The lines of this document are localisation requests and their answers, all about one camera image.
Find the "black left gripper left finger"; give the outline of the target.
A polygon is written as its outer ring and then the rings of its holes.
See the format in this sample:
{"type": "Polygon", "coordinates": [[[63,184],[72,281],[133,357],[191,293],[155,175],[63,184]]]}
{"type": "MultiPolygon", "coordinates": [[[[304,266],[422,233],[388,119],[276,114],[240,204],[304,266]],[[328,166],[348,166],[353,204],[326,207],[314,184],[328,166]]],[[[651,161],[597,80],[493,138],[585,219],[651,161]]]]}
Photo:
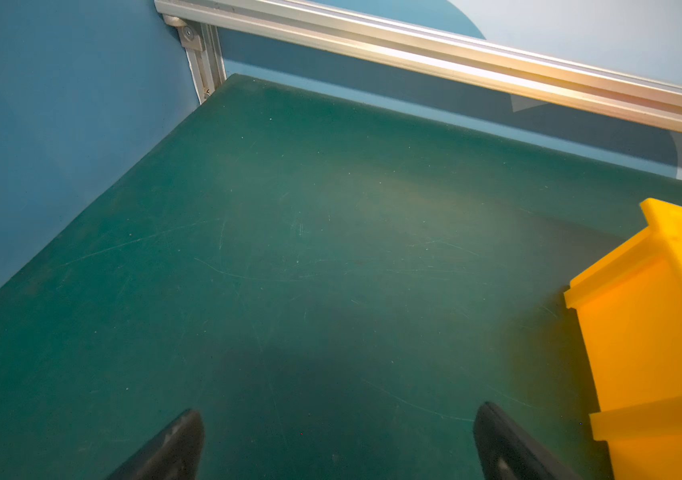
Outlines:
{"type": "Polygon", "coordinates": [[[107,479],[196,479],[204,441],[205,429],[200,412],[187,409],[107,479]]]}

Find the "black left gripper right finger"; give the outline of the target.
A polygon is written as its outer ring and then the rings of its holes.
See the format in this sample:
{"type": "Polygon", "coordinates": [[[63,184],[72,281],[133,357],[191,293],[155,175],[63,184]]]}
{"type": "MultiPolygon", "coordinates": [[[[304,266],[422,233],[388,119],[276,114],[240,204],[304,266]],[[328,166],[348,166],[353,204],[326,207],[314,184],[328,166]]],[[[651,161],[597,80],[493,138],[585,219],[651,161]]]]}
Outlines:
{"type": "Polygon", "coordinates": [[[579,479],[493,402],[478,408],[473,437],[485,479],[579,479]]]}

